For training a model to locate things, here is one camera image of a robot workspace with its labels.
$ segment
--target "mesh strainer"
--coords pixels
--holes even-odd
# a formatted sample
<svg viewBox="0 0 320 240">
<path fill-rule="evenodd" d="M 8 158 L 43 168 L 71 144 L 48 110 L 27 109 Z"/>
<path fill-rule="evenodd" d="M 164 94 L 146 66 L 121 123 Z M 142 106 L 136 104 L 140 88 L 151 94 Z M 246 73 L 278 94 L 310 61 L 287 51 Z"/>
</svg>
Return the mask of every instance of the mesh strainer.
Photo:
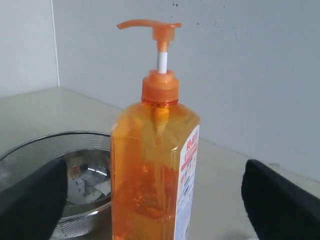
<svg viewBox="0 0 320 240">
<path fill-rule="evenodd" d="M 68 198 L 52 239 L 110 225 L 110 136 L 104 133 L 64 132 L 10 150 L 0 157 L 0 192 L 56 158 L 67 162 Z"/>
</svg>

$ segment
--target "white wall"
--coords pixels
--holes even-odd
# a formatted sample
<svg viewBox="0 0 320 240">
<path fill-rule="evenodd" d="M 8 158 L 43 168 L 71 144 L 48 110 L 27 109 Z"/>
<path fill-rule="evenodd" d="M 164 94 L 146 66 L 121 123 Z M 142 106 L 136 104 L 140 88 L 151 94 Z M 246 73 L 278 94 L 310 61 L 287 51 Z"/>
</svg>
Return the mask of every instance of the white wall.
<svg viewBox="0 0 320 240">
<path fill-rule="evenodd" d="M 320 1 L 53 4 L 62 87 L 122 108 L 139 101 L 156 43 L 150 29 L 116 24 L 182 22 L 168 66 L 180 101 L 201 116 L 202 138 L 320 180 Z"/>
<path fill-rule="evenodd" d="M 51 0 L 0 6 L 0 97 L 58 85 Z"/>
</svg>

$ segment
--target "white label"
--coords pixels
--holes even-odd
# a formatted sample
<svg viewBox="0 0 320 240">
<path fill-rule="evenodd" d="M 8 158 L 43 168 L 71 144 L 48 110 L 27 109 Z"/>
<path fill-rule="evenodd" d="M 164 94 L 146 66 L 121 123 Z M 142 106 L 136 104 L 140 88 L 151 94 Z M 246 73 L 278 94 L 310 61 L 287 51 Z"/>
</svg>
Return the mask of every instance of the white label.
<svg viewBox="0 0 320 240">
<path fill-rule="evenodd" d="M 174 239 L 187 240 L 197 163 L 199 129 L 197 125 L 180 153 L 179 182 L 175 209 Z"/>
</svg>

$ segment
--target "pump dispenser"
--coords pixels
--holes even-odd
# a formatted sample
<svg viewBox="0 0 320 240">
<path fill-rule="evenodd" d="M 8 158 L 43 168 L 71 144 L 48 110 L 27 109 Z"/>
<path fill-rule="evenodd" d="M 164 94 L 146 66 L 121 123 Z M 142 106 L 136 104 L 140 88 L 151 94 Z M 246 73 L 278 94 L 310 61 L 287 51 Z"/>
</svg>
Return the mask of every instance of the pump dispenser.
<svg viewBox="0 0 320 240">
<path fill-rule="evenodd" d="M 125 109 L 111 133 L 114 240 L 188 238 L 200 118 L 179 104 L 179 81 L 167 70 L 168 48 L 181 23 L 134 19 L 117 25 L 152 28 L 157 67 L 142 81 L 141 102 Z"/>
</svg>

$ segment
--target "countertop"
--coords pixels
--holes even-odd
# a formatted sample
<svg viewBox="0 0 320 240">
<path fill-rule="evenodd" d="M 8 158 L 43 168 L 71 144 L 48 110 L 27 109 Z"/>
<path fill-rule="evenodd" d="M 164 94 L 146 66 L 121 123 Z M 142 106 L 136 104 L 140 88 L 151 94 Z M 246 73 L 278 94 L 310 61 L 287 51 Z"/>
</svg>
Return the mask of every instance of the countertop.
<svg viewBox="0 0 320 240">
<path fill-rule="evenodd" d="M 109 133 L 121 109 L 64 89 L 50 88 L 0 98 L 0 155 L 24 142 L 68 132 Z M 241 198 L 241 183 L 249 157 L 199 141 L 190 240 L 246 240 L 256 237 Z M 273 168 L 316 196 L 320 184 Z M 79 237 L 109 239 L 110 228 Z"/>
</svg>

